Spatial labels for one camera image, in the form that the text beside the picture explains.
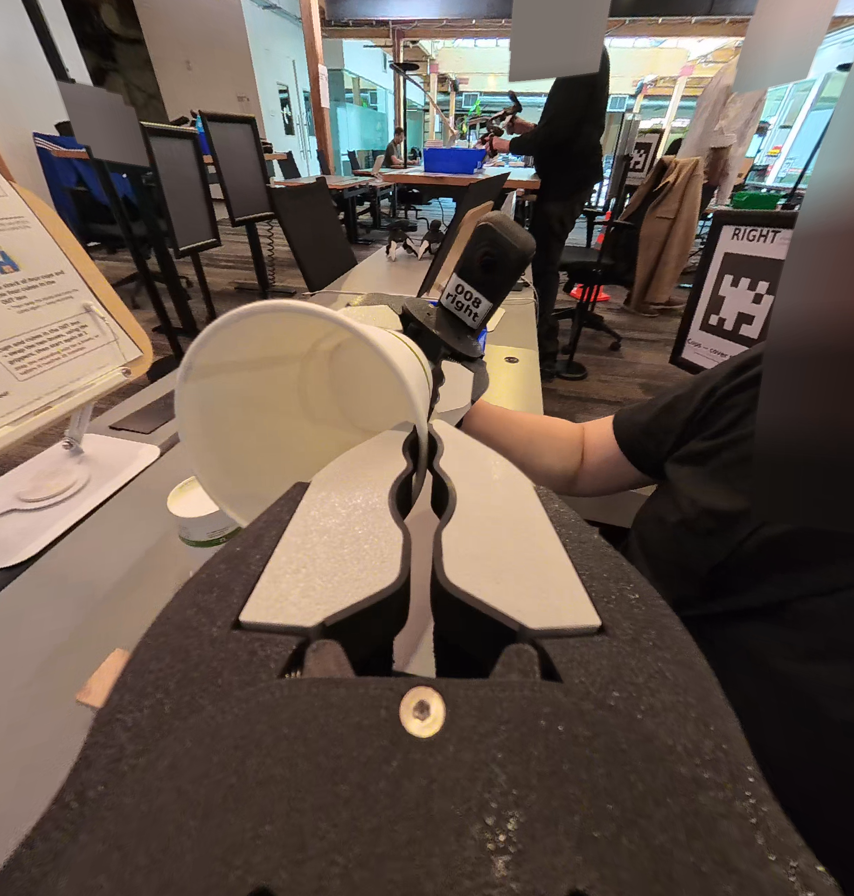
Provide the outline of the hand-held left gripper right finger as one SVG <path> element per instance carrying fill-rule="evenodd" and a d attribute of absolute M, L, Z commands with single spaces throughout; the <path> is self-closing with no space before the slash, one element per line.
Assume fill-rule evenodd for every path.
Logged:
<path fill-rule="evenodd" d="M 440 421 L 430 609 L 439 678 L 488 678 L 512 644 L 592 636 L 600 616 L 532 481 Z"/>

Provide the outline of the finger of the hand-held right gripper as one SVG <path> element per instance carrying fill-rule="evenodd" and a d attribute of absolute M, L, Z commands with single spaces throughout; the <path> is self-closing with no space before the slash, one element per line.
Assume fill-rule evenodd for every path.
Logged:
<path fill-rule="evenodd" d="M 443 382 L 430 412 L 430 420 L 460 422 L 472 407 L 474 373 L 453 360 L 444 360 L 439 370 L 443 375 Z"/>

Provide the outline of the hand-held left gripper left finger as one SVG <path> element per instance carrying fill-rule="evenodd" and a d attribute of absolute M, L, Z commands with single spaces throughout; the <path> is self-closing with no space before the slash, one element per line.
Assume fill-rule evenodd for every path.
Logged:
<path fill-rule="evenodd" d="M 317 473 L 240 612 L 248 631 L 338 642 L 360 677 L 388 677 L 410 610 L 421 443 L 377 434 Z"/>

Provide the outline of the wooden cube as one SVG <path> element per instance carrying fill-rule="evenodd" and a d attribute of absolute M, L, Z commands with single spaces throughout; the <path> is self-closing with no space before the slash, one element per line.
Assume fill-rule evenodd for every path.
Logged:
<path fill-rule="evenodd" d="M 129 660 L 128 650 L 112 651 L 78 690 L 76 703 L 93 711 L 102 709 Z"/>

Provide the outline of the person's right forearm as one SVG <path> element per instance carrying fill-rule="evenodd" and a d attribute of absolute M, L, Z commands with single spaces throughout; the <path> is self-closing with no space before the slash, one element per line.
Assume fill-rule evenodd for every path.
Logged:
<path fill-rule="evenodd" d="M 533 484 L 565 497 L 607 497 L 654 481 L 621 452 L 613 418 L 575 423 L 478 400 L 460 428 L 517 467 Z"/>

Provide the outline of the long wooden table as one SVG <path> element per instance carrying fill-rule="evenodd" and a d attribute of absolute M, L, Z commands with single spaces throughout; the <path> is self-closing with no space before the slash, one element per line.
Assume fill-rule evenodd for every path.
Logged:
<path fill-rule="evenodd" d="M 302 188 L 317 181 L 324 181 L 334 205 L 340 213 L 340 221 L 350 243 L 369 244 L 361 238 L 358 201 L 368 201 L 371 221 L 365 223 L 366 231 L 381 229 L 380 204 L 388 197 L 393 210 L 398 205 L 397 189 L 415 189 L 433 198 L 456 199 L 471 184 L 494 175 L 504 175 L 503 192 L 523 191 L 537 193 L 540 179 L 533 168 L 490 167 L 474 174 L 430 173 L 422 167 L 385 168 L 375 171 L 358 170 L 352 175 L 301 176 L 290 180 L 274 180 L 269 186 L 274 191 Z"/>

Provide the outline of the black office chair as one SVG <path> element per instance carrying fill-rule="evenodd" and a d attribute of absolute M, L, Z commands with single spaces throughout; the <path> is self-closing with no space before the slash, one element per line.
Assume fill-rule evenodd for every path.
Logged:
<path fill-rule="evenodd" d="M 310 293 L 326 289 L 358 263 L 323 177 L 271 187 L 271 203 Z"/>
<path fill-rule="evenodd" d="M 588 371 L 576 360 L 576 349 L 584 330 L 595 330 L 611 337 L 610 351 L 621 349 L 623 338 L 597 311 L 600 292 L 606 286 L 634 286 L 641 229 L 646 210 L 638 210 L 630 218 L 609 221 L 605 240 L 599 249 L 567 247 L 559 270 L 567 277 L 564 289 L 578 288 L 576 302 L 567 308 L 555 309 L 553 320 L 571 323 L 567 356 L 556 363 L 555 377 L 569 382 L 586 379 Z"/>

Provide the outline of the blue plastic bin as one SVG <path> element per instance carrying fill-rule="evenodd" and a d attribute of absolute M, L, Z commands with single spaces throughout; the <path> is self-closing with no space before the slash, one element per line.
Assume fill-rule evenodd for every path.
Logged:
<path fill-rule="evenodd" d="M 483 147 L 426 147 L 422 153 L 423 169 L 433 175 L 477 175 L 486 156 Z"/>

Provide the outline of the brown hanging coat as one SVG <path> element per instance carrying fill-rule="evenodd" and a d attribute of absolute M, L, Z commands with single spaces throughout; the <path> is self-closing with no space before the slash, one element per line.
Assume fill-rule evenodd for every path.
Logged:
<path fill-rule="evenodd" d="M 638 229 L 634 279 L 624 306 L 640 316 L 673 308 L 672 292 L 687 264 L 701 211 L 704 161 L 664 156 L 625 207 Z"/>

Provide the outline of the small marker sign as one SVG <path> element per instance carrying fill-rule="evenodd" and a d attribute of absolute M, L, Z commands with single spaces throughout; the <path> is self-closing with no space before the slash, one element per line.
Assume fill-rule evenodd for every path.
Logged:
<path fill-rule="evenodd" d="M 637 134 L 625 174 L 627 186 L 637 187 L 645 181 L 655 163 L 662 137 L 663 131 L 659 129 L 641 131 Z"/>

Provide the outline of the dark inset table panel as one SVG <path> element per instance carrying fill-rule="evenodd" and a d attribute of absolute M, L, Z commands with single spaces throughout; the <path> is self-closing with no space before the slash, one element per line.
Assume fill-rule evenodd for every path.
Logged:
<path fill-rule="evenodd" d="M 174 391 L 169 391 L 129 415 L 108 424 L 108 429 L 148 435 L 170 423 L 174 417 Z"/>

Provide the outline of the framed marker sign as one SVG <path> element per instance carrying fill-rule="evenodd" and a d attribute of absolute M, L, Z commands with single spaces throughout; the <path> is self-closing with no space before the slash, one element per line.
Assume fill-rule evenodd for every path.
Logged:
<path fill-rule="evenodd" d="M 796 210 L 716 210 L 669 364 L 709 370 L 764 342 Z"/>

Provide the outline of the black monitor on stand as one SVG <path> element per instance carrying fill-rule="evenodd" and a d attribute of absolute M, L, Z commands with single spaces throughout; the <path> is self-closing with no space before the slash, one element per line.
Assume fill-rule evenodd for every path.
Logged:
<path fill-rule="evenodd" d="M 270 275 L 257 228 L 276 221 L 257 119 L 252 114 L 205 110 L 198 116 L 231 227 L 244 230 L 250 245 L 256 280 L 237 281 L 235 289 L 265 298 L 294 297 L 295 288 L 277 284 Z"/>
<path fill-rule="evenodd" d="M 193 339 L 199 331 L 176 261 L 189 260 L 204 303 L 206 322 L 217 311 L 201 254 L 222 246 L 196 131 L 142 122 L 139 125 L 153 176 L 154 253 L 179 322 L 178 334 Z"/>

